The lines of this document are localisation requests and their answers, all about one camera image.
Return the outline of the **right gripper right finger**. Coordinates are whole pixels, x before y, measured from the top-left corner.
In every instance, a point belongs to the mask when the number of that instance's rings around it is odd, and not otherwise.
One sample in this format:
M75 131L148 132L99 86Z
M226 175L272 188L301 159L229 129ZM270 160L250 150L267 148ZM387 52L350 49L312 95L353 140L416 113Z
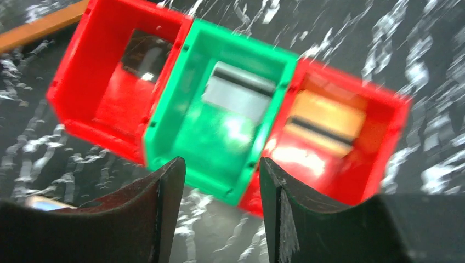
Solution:
M464 195L376 194L351 206L259 163L270 262L464 262Z

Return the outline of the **beige leather card holder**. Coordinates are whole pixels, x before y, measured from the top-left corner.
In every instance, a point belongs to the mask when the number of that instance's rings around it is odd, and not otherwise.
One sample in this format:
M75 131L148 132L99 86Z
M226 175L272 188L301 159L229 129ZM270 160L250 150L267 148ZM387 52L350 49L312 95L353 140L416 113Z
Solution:
M27 197L25 205L34 209L44 211L59 210L65 208L76 209L76 207L72 205L38 195Z

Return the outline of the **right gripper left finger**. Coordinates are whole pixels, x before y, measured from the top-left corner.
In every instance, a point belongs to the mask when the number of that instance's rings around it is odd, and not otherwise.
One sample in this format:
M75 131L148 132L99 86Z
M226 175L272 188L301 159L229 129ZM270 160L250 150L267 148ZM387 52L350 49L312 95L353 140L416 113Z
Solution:
M1 200L1 262L169 262L185 175L176 157L78 208Z

